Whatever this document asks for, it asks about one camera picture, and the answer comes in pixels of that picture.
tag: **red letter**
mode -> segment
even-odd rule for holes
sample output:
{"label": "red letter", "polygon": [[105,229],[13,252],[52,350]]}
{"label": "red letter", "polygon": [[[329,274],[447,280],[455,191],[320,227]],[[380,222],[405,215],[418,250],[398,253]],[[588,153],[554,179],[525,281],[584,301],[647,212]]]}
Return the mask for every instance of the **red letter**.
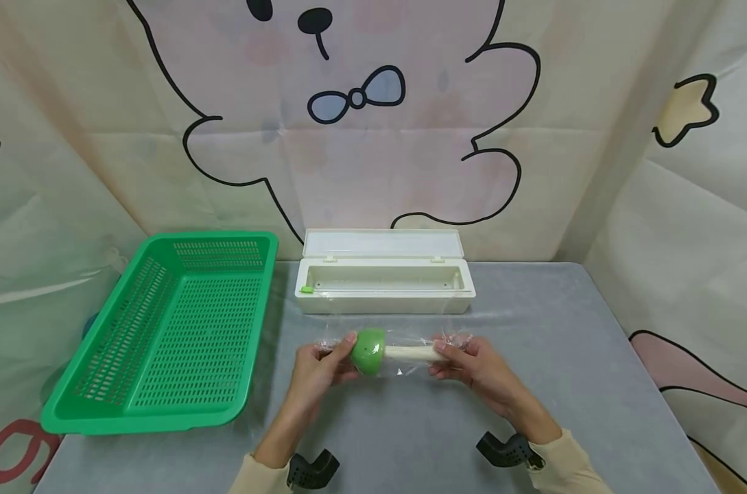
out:
{"label": "red letter", "polygon": [[8,470],[0,470],[0,484],[11,482],[11,480],[25,473],[25,470],[28,469],[28,467],[30,467],[30,464],[33,463],[36,459],[38,450],[41,448],[41,443],[46,443],[47,446],[49,446],[49,455],[47,456],[47,461],[44,462],[42,467],[36,472],[34,476],[32,476],[32,479],[30,479],[31,484],[36,484],[39,482],[39,480],[41,480],[41,477],[44,476],[44,471],[52,461],[52,457],[55,456],[55,451],[57,450],[58,446],[60,446],[60,437],[54,436],[52,434],[44,432],[44,430],[41,430],[41,426],[38,422],[19,419],[9,423],[9,425],[6,425],[4,430],[0,431],[0,446],[3,446],[3,443],[9,437],[13,436],[16,433],[31,436],[30,442],[28,443],[28,449],[25,452],[25,456],[23,456],[23,459],[21,459],[15,467],[12,467]]}

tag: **star shape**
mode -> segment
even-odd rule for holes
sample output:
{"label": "star shape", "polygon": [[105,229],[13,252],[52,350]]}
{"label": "star shape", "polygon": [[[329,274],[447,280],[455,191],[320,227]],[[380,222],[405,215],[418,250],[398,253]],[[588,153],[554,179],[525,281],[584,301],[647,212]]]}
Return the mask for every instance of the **star shape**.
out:
{"label": "star shape", "polygon": [[709,126],[720,113],[711,102],[716,89],[716,77],[699,73],[675,84],[675,89],[664,107],[653,134],[659,145],[670,148],[678,145],[691,129]]}

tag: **hand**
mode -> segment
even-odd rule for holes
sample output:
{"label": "hand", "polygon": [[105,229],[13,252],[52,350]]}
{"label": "hand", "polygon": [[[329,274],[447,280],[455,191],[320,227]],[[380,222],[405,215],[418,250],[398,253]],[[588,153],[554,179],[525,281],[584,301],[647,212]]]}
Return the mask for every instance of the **hand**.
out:
{"label": "hand", "polygon": [[439,340],[434,348],[448,362],[432,364],[430,375],[466,384],[530,442],[547,444],[562,436],[557,422],[486,338],[471,338],[464,349]]}
{"label": "hand", "polygon": [[253,458],[273,469],[283,468],[296,452],[307,426],[315,421],[321,399],[330,386],[359,377],[348,361],[357,334],[348,333],[331,353],[321,354],[315,343],[296,350],[291,384],[280,411],[269,426]]}

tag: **bear nose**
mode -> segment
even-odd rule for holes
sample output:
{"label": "bear nose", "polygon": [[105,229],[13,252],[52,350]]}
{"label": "bear nose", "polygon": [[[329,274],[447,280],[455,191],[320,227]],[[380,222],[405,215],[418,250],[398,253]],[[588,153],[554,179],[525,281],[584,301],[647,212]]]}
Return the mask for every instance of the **bear nose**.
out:
{"label": "bear nose", "polygon": [[332,12],[323,7],[305,10],[299,16],[299,21],[296,24],[299,25],[299,30],[305,34],[319,35],[332,24]]}

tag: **green plastic basket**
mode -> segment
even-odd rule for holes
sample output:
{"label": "green plastic basket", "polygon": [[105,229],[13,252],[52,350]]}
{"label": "green plastic basket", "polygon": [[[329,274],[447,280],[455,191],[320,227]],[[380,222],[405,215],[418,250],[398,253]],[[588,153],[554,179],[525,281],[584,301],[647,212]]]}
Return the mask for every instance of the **green plastic basket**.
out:
{"label": "green plastic basket", "polygon": [[222,425],[247,404],[276,236],[145,241],[47,401],[41,425],[86,435]]}

